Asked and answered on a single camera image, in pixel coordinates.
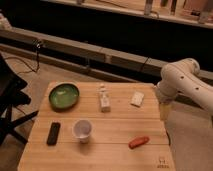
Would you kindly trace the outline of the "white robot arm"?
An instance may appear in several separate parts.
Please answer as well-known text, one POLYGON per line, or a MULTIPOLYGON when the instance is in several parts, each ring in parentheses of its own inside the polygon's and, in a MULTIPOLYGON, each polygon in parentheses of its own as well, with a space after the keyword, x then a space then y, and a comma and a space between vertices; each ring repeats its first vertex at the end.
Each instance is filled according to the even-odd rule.
POLYGON ((199 72, 199 63, 193 58, 164 65, 161 80, 155 87, 159 103, 169 104, 183 93, 213 117, 213 86, 199 79, 199 72))

